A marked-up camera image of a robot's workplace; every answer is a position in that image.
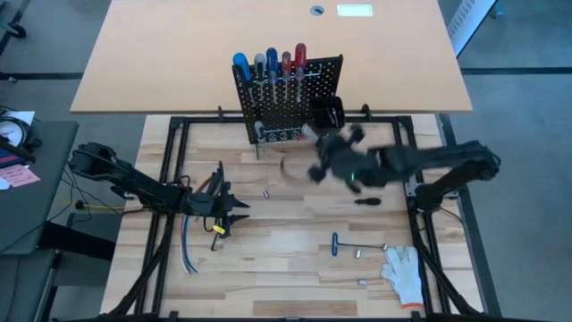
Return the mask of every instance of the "small black object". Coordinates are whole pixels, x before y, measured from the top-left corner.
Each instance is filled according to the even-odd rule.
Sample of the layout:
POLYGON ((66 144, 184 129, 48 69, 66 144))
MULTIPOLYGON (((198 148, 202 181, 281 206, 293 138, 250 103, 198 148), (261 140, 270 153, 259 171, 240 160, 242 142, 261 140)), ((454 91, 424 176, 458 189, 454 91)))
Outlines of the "small black object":
POLYGON ((345 125, 343 104, 339 97, 314 97, 310 99, 310 109, 315 130, 341 129, 345 125))
POLYGON ((326 172, 322 169, 320 169, 319 167, 313 165, 311 166, 308 170, 307 170, 308 175, 310 176, 310 179, 312 179, 312 181, 314 182, 318 182, 320 183, 326 175, 326 172))
POLYGON ((78 210, 82 210, 86 208, 86 204, 83 202, 83 200, 78 200, 75 202, 74 207, 78 210))
POLYGON ((382 200, 379 198, 356 199, 354 203, 356 205, 379 206, 382 204, 382 200))

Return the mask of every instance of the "paper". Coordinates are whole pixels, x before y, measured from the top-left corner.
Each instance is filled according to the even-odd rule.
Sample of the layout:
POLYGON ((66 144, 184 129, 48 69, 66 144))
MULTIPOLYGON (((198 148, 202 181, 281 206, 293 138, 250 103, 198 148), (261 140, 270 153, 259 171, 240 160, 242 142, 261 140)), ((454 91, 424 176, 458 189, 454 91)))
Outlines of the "paper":
POLYGON ((12 165, 0 169, 0 178, 8 181, 13 187, 38 182, 40 179, 23 165, 12 165))
POLYGON ((10 183, 8 183, 8 181, 0 178, 0 190, 7 190, 8 188, 10 188, 10 183))
POLYGON ((370 4, 338 4, 340 17, 371 17, 374 9, 370 4))

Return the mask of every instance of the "desk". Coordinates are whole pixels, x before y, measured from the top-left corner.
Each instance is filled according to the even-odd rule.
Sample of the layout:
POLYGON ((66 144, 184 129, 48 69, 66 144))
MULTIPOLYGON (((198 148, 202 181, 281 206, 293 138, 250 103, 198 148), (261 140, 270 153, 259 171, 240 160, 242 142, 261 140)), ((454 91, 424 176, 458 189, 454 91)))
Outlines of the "desk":
MULTIPOLYGON (((143 131, 136 167, 154 178, 160 173, 169 120, 168 115, 148 116, 143 131)), ((413 121, 420 148, 442 144, 433 115, 415 115, 413 121)), ((360 147, 393 143, 391 126, 364 125, 366 138, 360 147)), ((411 244, 400 184, 364 191, 363 198, 382 196, 379 207, 354 205, 355 197, 330 176, 317 187, 294 187, 281 178, 278 170, 279 150, 290 148, 297 149, 268 145, 257 160, 244 124, 190 126, 182 174, 188 174, 196 187, 222 160, 226 178, 232 182, 231 192, 251 206, 233 213, 249 214, 251 218, 235 224, 232 237, 217 252, 210 251, 213 235, 203 231, 201 222, 191 220, 189 254, 199 274, 186 275, 179 258, 181 217, 177 217, 161 316, 178 310, 180 317, 193 318, 410 317, 410 311, 400 307, 397 295, 380 278, 385 261, 381 252, 363 250, 360 259, 353 258, 352 248, 340 248, 337 258, 330 254, 332 232, 337 232, 343 242, 411 244), (270 199, 262 196, 262 190, 268 190, 270 199), (358 285, 358 279, 367 280, 368 286, 358 285)), ((307 164, 302 163, 298 171, 306 170, 307 164)), ((432 182, 443 174, 443 170, 432 170, 425 172, 425 179, 432 182)), ((451 201, 443 206, 458 213, 451 201)), ((130 201, 127 207, 138 205, 130 201)), ((150 217, 149 213, 139 213, 123 218, 102 312, 117 305, 139 275, 150 217)), ((445 273, 469 303, 481 309, 462 226, 456 218, 441 212, 433 220, 445 273)), ((150 310, 154 286, 152 278, 145 311, 150 310)), ((433 298, 433 305, 438 307, 437 303, 433 298)))
MULTIPOLYGON (((0 250, 30 228, 46 221, 77 131, 78 124, 75 122, 32 124, 32 132, 42 140, 42 145, 35 149, 36 163, 31 164, 29 169, 40 181, 0 191, 0 250)), ((30 233, 4 254, 30 254, 36 250, 42 232, 40 228, 30 233)))
POLYGON ((231 59, 303 42, 308 58, 343 55, 346 110, 470 111, 436 0, 370 2, 371 17, 340 17, 361 0, 112 1, 73 113, 239 111, 231 59), (324 14, 310 13, 313 5, 324 14))

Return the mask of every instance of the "screwdriver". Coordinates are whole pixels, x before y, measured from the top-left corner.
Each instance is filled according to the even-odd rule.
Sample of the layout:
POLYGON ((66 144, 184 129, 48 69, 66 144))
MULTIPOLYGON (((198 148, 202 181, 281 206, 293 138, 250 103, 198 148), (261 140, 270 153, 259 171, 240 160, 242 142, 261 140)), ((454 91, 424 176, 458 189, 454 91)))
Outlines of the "screwdriver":
POLYGON ((379 198, 356 199, 354 203, 356 205, 378 206, 382 204, 382 200, 379 198))
POLYGON ((266 50, 266 62, 268 63, 268 79, 272 83, 272 95, 276 104, 276 81, 278 80, 278 53, 273 47, 266 50))
POLYGON ((296 45, 296 59, 294 60, 294 67, 294 77, 296 78, 296 81, 298 81, 298 95, 296 100, 300 103, 302 101, 300 90, 302 87, 302 80, 304 80, 304 69, 306 68, 306 45, 303 43, 296 45))
POLYGON ((288 81, 290 80, 290 72, 292 70, 292 62, 290 52, 282 54, 282 80, 284 81, 284 100, 288 100, 288 81))
POLYGON ((252 95, 252 74, 250 74, 247 57, 242 53, 236 53, 232 58, 232 63, 237 66, 240 77, 246 82, 252 105, 256 106, 257 102, 254 100, 254 96, 252 95))
POLYGON ((266 68, 266 57, 264 54, 257 54, 254 56, 254 65, 257 70, 257 82, 260 85, 260 100, 264 100, 264 85, 265 85, 265 68, 266 68))

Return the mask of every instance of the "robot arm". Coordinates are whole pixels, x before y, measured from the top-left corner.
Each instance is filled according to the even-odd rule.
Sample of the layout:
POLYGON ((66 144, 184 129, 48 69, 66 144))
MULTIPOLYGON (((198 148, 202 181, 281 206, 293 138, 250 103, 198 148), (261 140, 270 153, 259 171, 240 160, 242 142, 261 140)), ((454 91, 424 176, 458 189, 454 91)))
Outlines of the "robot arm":
POLYGON ((499 172, 499 158, 475 140, 455 147, 387 146, 373 147, 366 153, 354 150, 353 144, 364 137, 361 127, 354 124, 347 140, 338 134, 316 139, 320 164, 308 170, 310 178, 319 183, 331 169, 333 176, 342 179, 353 192, 360 193, 360 186, 384 187, 388 182, 407 179, 424 169, 451 167, 439 181, 417 188, 419 202, 429 204, 468 182, 491 180, 499 172))

